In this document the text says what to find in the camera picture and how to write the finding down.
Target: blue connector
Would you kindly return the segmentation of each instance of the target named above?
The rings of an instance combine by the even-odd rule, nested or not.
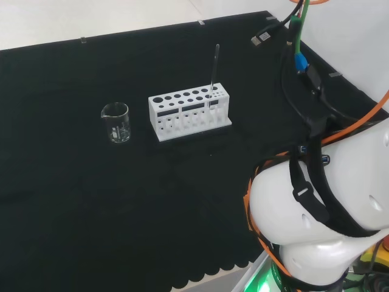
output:
[[[294,55],[294,60],[297,71],[305,71],[308,68],[308,61],[301,52]]]

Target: glass beaker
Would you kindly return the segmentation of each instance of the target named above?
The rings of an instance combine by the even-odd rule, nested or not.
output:
[[[129,129],[128,106],[122,102],[109,103],[102,110],[109,140],[115,143],[126,142],[131,133]]]

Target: rack hole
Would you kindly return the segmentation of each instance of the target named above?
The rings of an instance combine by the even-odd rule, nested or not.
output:
[[[161,97],[155,97],[155,98],[153,98],[153,102],[160,103],[160,102],[163,102],[163,99]]]

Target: black tablecloth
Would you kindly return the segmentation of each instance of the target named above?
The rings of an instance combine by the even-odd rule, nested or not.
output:
[[[243,208],[248,177],[306,134],[275,94],[284,32],[250,42],[277,21],[267,16],[0,52],[1,291],[170,291],[258,257]],[[233,125],[158,143],[147,97],[208,84],[216,43]],[[335,106],[359,117],[374,105],[303,51]],[[129,106],[125,145],[110,144],[100,120],[116,101]]]

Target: green cable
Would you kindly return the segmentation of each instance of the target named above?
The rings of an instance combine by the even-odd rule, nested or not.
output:
[[[304,21],[306,13],[308,12],[309,3],[310,0],[305,0],[304,2],[303,13],[301,14],[301,29],[296,38],[296,54],[300,53],[301,33],[303,32]]]

